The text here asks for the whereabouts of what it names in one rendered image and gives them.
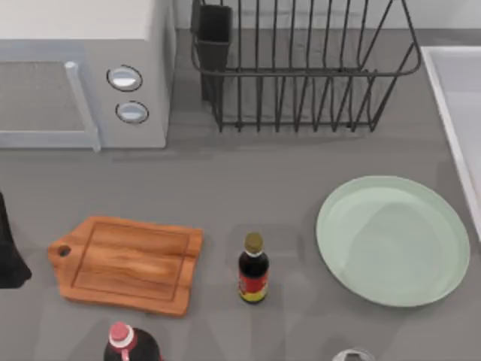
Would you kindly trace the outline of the dark sauce bottle gold cap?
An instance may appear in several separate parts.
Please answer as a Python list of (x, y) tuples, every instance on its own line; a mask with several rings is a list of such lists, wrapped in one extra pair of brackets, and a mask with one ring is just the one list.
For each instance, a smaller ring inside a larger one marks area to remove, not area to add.
[(268, 293), (270, 261), (264, 250), (264, 241), (258, 232), (249, 232), (244, 250), (238, 259), (237, 289), (247, 303), (262, 302)]

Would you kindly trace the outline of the round microwave knob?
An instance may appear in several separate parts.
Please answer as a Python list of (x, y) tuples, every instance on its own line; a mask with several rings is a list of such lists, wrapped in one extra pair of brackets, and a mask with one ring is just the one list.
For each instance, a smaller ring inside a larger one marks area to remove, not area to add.
[(149, 117), (149, 111), (145, 105), (140, 102), (125, 102), (116, 106), (117, 117), (128, 124), (141, 124)]
[(128, 65), (121, 65), (107, 71), (107, 82), (120, 92), (129, 93), (139, 89), (143, 84), (141, 73)]

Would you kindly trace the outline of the wooden cutting board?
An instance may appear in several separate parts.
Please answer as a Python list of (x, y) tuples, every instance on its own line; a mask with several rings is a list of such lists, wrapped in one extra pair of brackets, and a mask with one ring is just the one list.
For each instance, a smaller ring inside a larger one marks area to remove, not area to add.
[(59, 293), (71, 302), (182, 317), (201, 229), (88, 217), (47, 248)]

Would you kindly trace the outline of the black cutlery holder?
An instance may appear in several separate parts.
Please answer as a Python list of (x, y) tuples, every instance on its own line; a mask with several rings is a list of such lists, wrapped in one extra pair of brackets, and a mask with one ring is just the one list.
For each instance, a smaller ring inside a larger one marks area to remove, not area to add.
[(191, 33), (201, 74), (201, 97), (214, 103), (231, 44), (232, 9), (192, 0)]

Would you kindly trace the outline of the pale green plate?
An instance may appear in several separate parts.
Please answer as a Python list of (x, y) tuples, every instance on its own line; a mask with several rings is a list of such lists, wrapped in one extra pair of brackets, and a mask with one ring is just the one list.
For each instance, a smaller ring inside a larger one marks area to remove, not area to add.
[(316, 218), (316, 243), (340, 284), (396, 308), (448, 296), (470, 263), (469, 236), (451, 204), (395, 176), (358, 177), (333, 190)]

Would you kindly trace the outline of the pale microwave oven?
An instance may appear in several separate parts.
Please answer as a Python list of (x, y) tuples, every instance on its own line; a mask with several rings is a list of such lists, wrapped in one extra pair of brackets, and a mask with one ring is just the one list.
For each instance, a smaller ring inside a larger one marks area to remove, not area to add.
[[(175, 56), (173, 0), (0, 0), (0, 62), (76, 62), (101, 150), (165, 146)], [(136, 91), (107, 82), (121, 65), (141, 73)], [(147, 107), (145, 122), (117, 117), (130, 101)]]

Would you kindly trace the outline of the dark bottle pink cap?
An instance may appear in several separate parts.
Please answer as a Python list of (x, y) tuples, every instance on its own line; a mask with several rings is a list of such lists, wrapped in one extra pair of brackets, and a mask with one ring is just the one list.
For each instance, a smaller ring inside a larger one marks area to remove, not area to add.
[(103, 361), (164, 361), (160, 347), (150, 333), (124, 322), (109, 329)]

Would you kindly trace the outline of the grey round object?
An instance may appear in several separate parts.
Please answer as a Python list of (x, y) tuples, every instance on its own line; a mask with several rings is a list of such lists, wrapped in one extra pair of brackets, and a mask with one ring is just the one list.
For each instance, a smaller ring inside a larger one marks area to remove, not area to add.
[(349, 348), (338, 352), (331, 361), (376, 361), (374, 356), (366, 350)]

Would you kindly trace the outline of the microwave oven door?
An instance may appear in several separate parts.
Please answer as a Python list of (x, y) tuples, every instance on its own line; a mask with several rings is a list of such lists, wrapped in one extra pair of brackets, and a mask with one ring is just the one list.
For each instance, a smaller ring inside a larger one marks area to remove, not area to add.
[(0, 148), (92, 148), (65, 62), (0, 62)]

